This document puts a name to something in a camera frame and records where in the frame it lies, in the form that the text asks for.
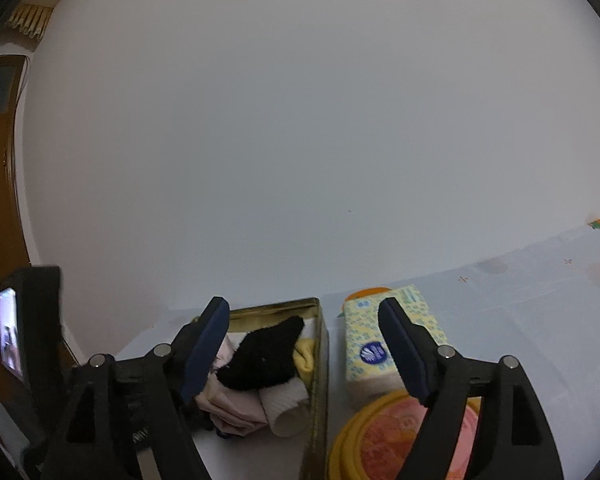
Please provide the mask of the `gold rectangular tin box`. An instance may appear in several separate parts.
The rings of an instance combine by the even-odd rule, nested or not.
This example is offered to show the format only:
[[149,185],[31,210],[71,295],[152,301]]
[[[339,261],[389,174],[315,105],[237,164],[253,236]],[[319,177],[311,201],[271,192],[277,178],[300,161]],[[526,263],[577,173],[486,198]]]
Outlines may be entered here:
[[279,438],[260,430],[250,437],[224,440],[199,430],[194,443],[213,479],[323,479],[328,448],[329,336],[320,300],[315,297],[235,309],[231,333],[248,333],[300,315],[316,338],[316,370],[309,388],[309,426],[294,437]]

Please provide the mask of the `white waffle cloth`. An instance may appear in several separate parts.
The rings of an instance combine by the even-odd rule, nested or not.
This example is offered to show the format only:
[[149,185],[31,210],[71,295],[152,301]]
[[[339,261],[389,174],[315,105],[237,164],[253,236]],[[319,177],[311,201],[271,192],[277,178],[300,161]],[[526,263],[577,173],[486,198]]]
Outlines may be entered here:
[[290,438],[309,427],[310,397],[299,377],[259,391],[262,408],[272,434]]

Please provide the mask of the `black fuzzy cloth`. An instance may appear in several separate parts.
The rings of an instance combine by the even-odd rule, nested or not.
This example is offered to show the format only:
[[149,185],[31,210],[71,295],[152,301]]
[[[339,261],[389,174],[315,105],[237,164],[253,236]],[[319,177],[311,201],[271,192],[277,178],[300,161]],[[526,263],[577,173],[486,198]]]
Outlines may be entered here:
[[303,329],[303,318],[293,315],[248,333],[230,360],[216,371],[216,378],[224,387],[238,392],[258,392],[286,384],[297,376],[294,345]]

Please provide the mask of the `pink cloth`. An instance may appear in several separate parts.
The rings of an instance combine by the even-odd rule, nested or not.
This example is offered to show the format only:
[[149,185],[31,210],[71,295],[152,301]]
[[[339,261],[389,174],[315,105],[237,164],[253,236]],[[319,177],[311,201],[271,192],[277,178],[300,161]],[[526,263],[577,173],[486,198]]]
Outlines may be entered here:
[[268,426],[260,396],[254,392],[238,392],[223,386],[218,378],[219,369],[230,362],[234,347],[225,337],[212,363],[210,373],[195,401],[220,434],[245,437]]

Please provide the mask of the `yellow cloth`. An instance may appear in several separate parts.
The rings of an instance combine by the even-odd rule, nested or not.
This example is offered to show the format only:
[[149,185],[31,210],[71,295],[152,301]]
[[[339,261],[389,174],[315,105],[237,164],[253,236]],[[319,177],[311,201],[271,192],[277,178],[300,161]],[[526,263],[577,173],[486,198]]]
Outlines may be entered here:
[[294,353],[292,354],[294,366],[306,388],[311,387],[315,370],[314,348],[315,340],[313,338],[299,338],[294,344]]

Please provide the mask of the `persimmon print tablecloth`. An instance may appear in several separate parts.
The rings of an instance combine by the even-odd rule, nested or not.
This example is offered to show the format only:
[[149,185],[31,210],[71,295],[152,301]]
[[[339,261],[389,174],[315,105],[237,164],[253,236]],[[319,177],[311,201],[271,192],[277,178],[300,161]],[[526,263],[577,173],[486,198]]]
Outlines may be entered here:
[[336,257],[350,271],[320,296],[329,333],[327,434],[336,437],[355,407],[344,379],[343,301],[361,289],[414,285],[450,344],[468,358],[521,362],[554,434],[562,470],[585,478],[600,461],[600,230],[589,224],[464,266],[419,267],[404,252],[385,273],[385,249],[362,244]]

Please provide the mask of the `yellow dotted tissue pack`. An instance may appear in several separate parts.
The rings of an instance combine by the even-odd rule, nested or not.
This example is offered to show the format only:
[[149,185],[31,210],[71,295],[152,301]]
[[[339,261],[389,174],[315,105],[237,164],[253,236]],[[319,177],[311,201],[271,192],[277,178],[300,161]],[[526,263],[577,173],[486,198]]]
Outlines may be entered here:
[[344,371],[347,392],[356,408],[404,388],[378,325],[379,305],[382,300],[391,297],[398,300],[413,323],[428,330],[436,344],[448,342],[445,332],[415,285],[394,289],[363,289],[347,297],[342,306],[346,345]]

